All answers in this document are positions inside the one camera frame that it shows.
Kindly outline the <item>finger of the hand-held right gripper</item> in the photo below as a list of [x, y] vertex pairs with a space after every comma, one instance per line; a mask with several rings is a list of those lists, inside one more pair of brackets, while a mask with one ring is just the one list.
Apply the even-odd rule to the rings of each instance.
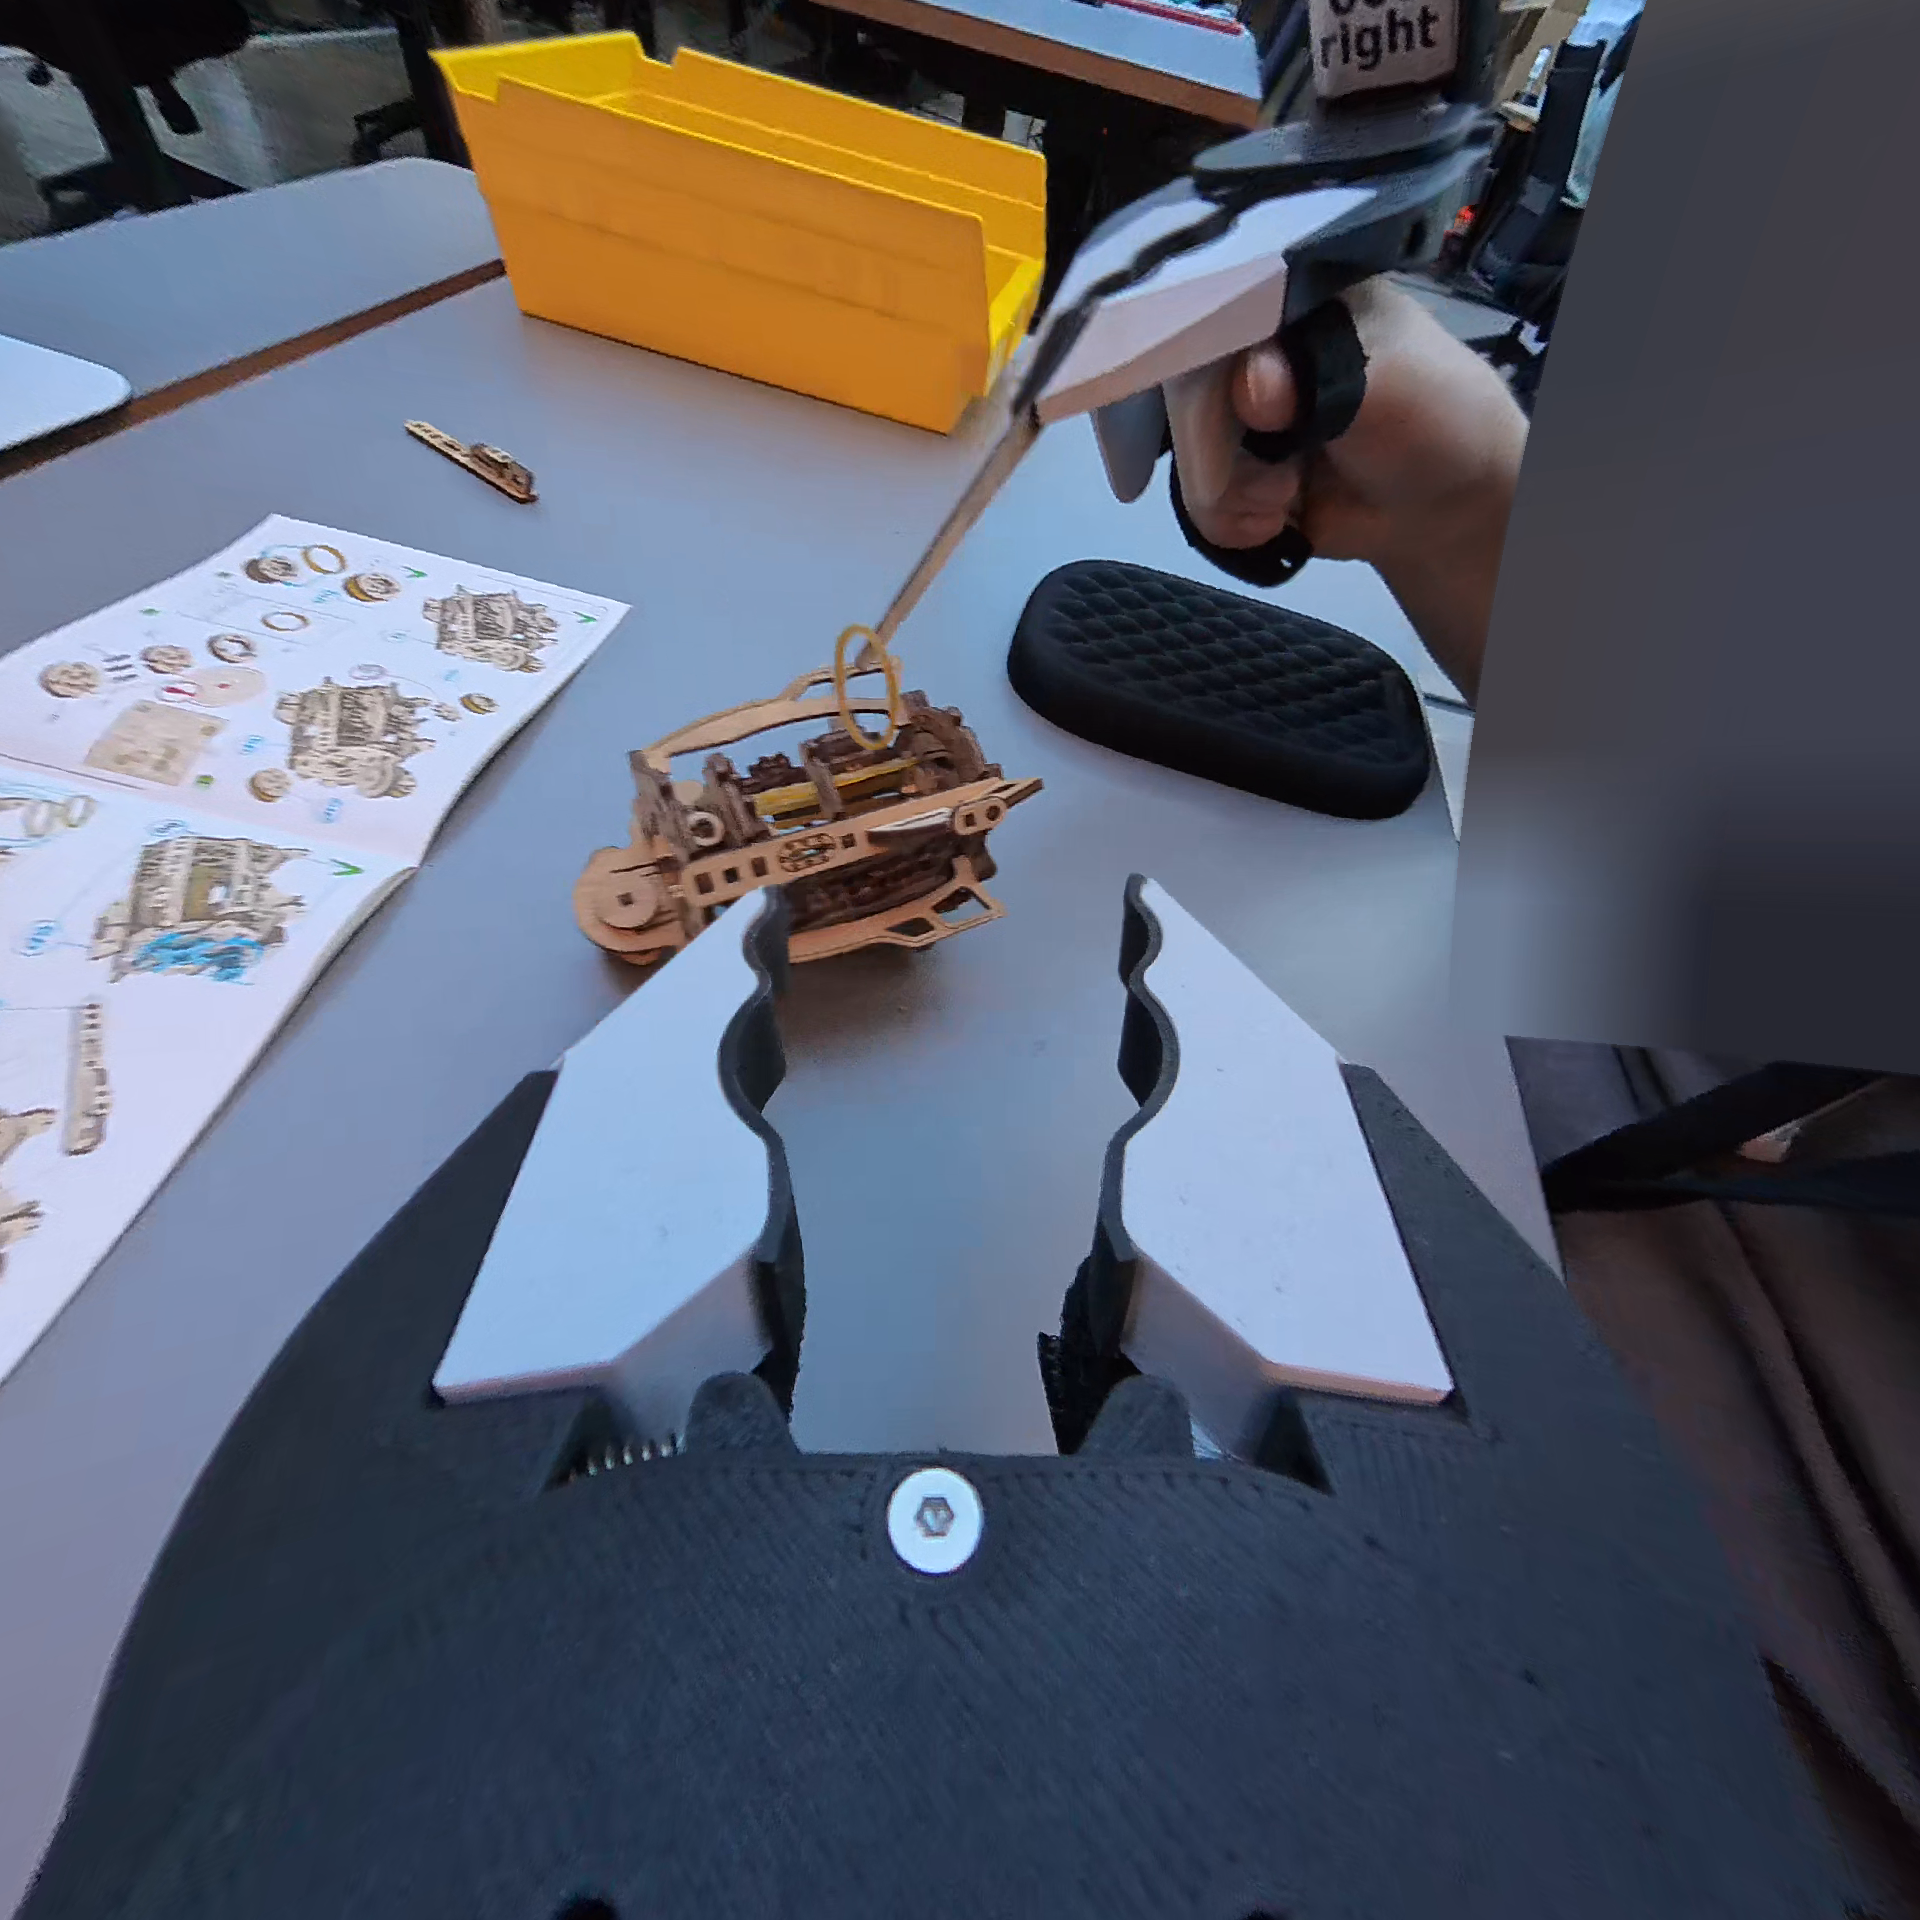
[[1270, 337], [1288, 283], [1281, 255], [1165, 260], [1133, 287], [1087, 298], [1043, 345], [1016, 411], [1043, 425], [1149, 394]]
[[1309, 264], [1319, 235], [1372, 202], [1360, 185], [1321, 185], [1272, 199], [1223, 203], [1193, 185], [1165, 185], [1107, 216], [1075, 251], [1046, 305], [1046, 323], [1113, 276], [1103, 316], [1153, 313], [1221, 327], [1243, 316], [1281, 327], [1341, 293], [1340, 269]]

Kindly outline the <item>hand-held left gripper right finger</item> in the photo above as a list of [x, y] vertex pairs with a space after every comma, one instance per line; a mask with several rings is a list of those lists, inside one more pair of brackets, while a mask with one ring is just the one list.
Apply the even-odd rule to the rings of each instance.
[[1095, 1354], [1177, 1388], [1213, 1452], [1272, 1456], [1307, 1389], [1437, 1408], [1454, 1379], [1337, 1051], [1156, 880], [1123, 892], [1120, 1081]]

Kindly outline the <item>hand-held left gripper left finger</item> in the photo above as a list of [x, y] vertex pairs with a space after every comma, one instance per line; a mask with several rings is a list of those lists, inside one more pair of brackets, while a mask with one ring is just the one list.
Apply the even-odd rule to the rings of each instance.
[[680, 1440], [713, 1376], [793, 1399], [799, 1218], [763, 1109], [783, 1079], [787, 904], [725, 909], [572, 1044], [433, 1389], [588, 1388], [641, 1443]]

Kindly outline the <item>thin wooden stick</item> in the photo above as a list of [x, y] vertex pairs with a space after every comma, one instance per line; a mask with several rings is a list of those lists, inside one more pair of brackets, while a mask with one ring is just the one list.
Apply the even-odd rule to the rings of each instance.
[[1014, 408], [988, 459], [967, 483], [967, 490], [947, 514], [937, 536], [908, 571], [886, 610], [878, 617], [878, 623], [873, 623], [871, 649], [885, 651], [893, 645], [899, 629], [912, 615], [926, 589], [939, 578], [952, 553], [980, 522], [983, 513], [1005, 490], [1040, 432], [1043, 425], [1038, 411], [1031, 405]]

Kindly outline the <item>wooden mechanical model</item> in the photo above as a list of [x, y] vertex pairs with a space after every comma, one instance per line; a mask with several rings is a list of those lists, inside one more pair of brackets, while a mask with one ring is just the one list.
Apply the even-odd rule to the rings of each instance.
[[886, 746], [860, 743], [825, 668], [655, 739], [631, 776], [628, 842], [592, 852], [572, 908], [589, 941], [638, 967], [765, 890], [783, 896], [797, 964], [996, 921], [991, 829], [1043, 789], [918, 691]]

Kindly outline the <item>yellow rubber band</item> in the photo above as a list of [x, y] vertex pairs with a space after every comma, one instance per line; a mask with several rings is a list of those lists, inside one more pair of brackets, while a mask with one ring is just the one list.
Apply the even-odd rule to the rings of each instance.
[[[852, 680], [880, 676], [880, 730], [865, 731], [857, 722], [857, 703], [848, 691]], [[885, 753], [901, 727], [903, 689], [901, 664], [889, 651], [889, 643], [865, 626], [845, 626], [832, 648], [832, 692], [841, 730], [854, 740], [862, 753]]]

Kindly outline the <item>small wooden model part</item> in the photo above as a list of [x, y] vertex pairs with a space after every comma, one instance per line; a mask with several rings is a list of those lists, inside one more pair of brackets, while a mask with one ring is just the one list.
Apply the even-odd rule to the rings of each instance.
[[504, 498], [518, 506], [536, 504], [540, 491], [532, 469], [516, 461], [508, 451], [477, 442], [459, 442], [451, 432], [421, 419], [406, 419], [403, 429], [411, 442], [438, 452], [438, 457], [479, 477]]

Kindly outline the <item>person's right hand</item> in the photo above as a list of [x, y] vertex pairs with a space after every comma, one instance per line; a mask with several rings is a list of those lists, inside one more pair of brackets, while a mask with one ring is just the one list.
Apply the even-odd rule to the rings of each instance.
[[1341, 298], [1365, 353], [1349, 429], [1285, 465], [1243, 445], [1292, 427], [1281, 347], [1259, 344], [1165, 384], [1169, 491], [1185, 539], [1248, 585], [1278, 585], [1272, 543], [1376, 570], [1429, 656], [1476, 705], [1529, 421], [1501, 377], [1398, 287]]

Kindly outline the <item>background table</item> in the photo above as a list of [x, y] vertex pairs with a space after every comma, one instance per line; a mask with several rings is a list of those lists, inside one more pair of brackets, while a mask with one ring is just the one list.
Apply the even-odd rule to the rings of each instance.
[[1254, 37], [1199, 8], [1133, 3], [821, 3], [974, 58], [1246, 131], [1263, 87]]

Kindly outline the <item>black honeycomb pad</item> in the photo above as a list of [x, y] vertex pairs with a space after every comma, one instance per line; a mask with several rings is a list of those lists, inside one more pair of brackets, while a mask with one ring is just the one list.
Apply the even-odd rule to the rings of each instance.
[[1055, 567], [1005, 674], [1096, 747], [1329, 818], [1401, 816], [1433, 749], [1407, 673], [1324, 620], [1120, 561]]

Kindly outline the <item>yellow plastic bin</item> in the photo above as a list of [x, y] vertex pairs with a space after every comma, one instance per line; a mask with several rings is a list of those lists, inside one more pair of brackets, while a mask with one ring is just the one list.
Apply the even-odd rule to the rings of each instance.
[[433, 60], [529, 319], [932, 434], [1032, 320], [1038, 151], [628, 33]]

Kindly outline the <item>person's trousers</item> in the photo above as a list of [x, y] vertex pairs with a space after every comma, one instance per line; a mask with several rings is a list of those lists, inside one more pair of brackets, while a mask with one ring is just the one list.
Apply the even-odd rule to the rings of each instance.
[[1576, 1303], [1701, 1485], [1865, 1913], [1915, 1916], [1915, 1218], [1550, 1215]]

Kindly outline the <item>white stand base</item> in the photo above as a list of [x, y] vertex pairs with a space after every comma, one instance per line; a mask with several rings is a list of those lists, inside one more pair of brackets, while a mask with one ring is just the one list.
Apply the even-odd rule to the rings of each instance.
[[0, 353], [4, 455], [107, 417], [133, 397], [123, 376], [85, 357], [7, 333], [0, 338]]

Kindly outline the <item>black office chair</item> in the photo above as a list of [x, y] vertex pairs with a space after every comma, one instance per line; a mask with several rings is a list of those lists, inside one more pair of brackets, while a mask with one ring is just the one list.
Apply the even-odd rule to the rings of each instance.
[[238, 184], [166, 154], [145, 108], [175, 136], [196, 136], [200, 121], [177, 75], [238, 52], [252, 29], [240, 3], [4, 3], [1, 44], [31, 58], [33, 84], [52, 72], [75, 84], [104, 148], [92, 164], [37, 180], [49, 226], [73, 232], [235, 194]]

